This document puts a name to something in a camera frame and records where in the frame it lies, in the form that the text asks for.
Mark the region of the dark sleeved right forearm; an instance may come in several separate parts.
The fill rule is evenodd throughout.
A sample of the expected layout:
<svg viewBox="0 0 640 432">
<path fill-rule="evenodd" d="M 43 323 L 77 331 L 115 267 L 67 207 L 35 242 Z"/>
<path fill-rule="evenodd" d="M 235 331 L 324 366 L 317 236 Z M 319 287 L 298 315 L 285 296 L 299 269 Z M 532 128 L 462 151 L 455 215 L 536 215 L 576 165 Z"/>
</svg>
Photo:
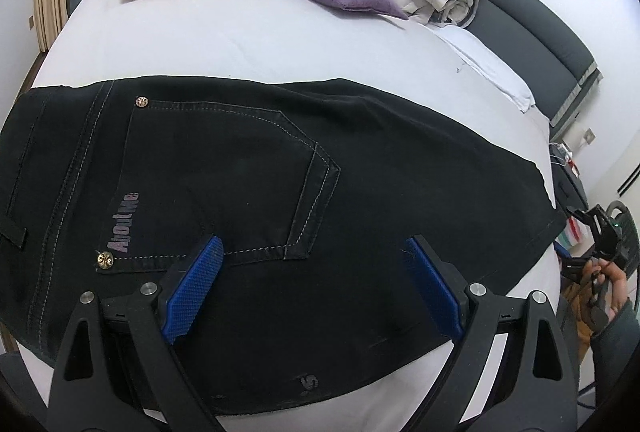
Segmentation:
<svg viewBox="0 0 640 432">
<path fill-rule="evenodd" d="M 634 306 L 627 301 L 612 322 L 590 340 L 596 384 L 596 405 L 601 406 L 614 390 L 639 344 L 639 323 Z"/>
</svg>

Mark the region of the person's right hand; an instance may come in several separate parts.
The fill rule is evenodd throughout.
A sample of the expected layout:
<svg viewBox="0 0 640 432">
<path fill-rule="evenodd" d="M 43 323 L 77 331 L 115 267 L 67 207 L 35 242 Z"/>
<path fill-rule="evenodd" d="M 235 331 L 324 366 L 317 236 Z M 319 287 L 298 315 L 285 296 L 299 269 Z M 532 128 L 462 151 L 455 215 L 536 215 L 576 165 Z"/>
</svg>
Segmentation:
<svg viewBox="0 0 640 432">
<path fill-rule="evenodd" d="M 589 260 L 582 269 L 582 295 L 580 300 L 585 308 L 594 297 L 593 286 L 608 285 L 605 308 L 608 318 L 614 319 L 628 302 L 627 276 L 613 261 Z"/>
</svg>

